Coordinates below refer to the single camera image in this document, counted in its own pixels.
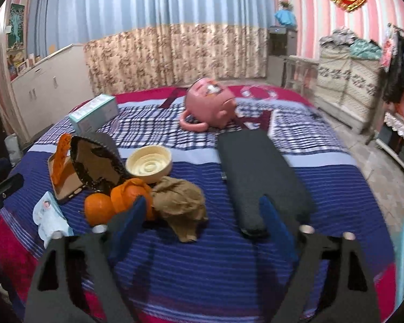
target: plaid blanket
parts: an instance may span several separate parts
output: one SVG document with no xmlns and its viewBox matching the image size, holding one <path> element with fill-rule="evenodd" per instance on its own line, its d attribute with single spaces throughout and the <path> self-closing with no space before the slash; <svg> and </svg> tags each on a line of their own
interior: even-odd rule
<svg viewBox="0 0 404 323">
<path fill-rule="evenodd" d="M 145 229 L 114 269 L 119 284 L 143 312 L 145 321 L 266 321 L 284 297 L 292 264 L 279 254 L 279 244 L 242 237 L 215 150 L 220 130 L 182 130 L 177 117 L 183 110 L 183 100 L 178 98 L 169 108 L 159 108 L 166 97 L 121 103 L 119 116 L 100 131 L 114 138 L 123 159 L 145 145 L 161 144 L 171 149 L 171 176 L 186 179 L 203 190 L 209 222 L 200 230 L 198 241 L 191 244 L 179 243 L 167 227 Z M 332 128 L 312 107 L 281 96 L 238 102 L 238 111 L 244 117 L 271 113 L 270 138 L 318 205 L 311 225 L 327 235 L 341 236 L 345 231 L 356 234 L 369 270 L 379 280 L 394 262 L 389 234 L 369 186 Z M 233 124 L 226 128 L 237 129 Z M 45 191 L 52 190 L 46 162 L 61 134 L 72 131 L 69 121 L 63 119 L 32 147 L 15 168 L 25 177 L 24 187 L 6 200 L 1 213 L 34 259 L 41 256 L 43 244 L 32 210 Z M 88 194 L 84 191 L 61 207 L 76 234 L 89 231 L 80 213 Z M 316 307 L 325 275 L 326 264 L 322 264 L 308 302 L 309 313 Z M 90 280 L 84 286 L 87 291 L 93 290 Z"/>
</svg>

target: blue curtain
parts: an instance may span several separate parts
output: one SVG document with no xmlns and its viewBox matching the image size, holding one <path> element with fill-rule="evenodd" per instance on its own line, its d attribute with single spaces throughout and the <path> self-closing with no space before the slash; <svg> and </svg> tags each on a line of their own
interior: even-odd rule
<svg viewBox="0 0 404 323">
<path fill-rule="evenodd" d="M 274 0 L 31 0 L 27 51 L 41 57 L 54 45 L 86 43 L 135 28 L 221 23 L 267 28 Z"/>
</svg>

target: pink kettle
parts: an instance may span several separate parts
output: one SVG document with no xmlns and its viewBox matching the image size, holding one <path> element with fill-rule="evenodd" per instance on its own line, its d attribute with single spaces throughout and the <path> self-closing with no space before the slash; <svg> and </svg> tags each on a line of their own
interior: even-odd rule
<svg viewBox="0 0 404 323">
<path fill-rule="evenodd" d="M 203 132 L 210 126 L 223 129 L 236 116 L 235 95 L 213 79 L 197 80 L 188 89 L 184 104 L 186 109 L 180 115 L 180 126 L 187 131 Z M 186 122 L 189 115 L 200 123 Z"/>
</svg>

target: tissue packet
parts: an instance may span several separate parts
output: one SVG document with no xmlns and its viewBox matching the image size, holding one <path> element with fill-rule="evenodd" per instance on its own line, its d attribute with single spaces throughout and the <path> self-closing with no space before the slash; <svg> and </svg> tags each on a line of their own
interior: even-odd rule
<svg viewBox="0 0 404 323">
<path fill-rule="evenodd" d="M 73 236 L 72 228 L 50 192 L 46 192 L 35 205 L 33 221 L 39 226 L 37 233 L 43 240 L 45 249 L 55 231 L 61 231 L 65 236 Z"/>
</svg>

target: black case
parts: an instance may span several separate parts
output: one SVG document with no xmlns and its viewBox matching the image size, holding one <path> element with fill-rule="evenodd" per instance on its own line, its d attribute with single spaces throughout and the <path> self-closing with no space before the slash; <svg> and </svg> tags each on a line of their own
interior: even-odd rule
<svg viewBox="0 0 404 323">
<path fill-rule="evenodd" d="M 259 199 L 270 197 L 278 211 L 298 222 L 309 223 L 316 205 L 295 171 L 260 129 L 225 132 L 218 136 L 217 149 L 238 227 L 247 236 L 266 235 Z"/>
</svg>

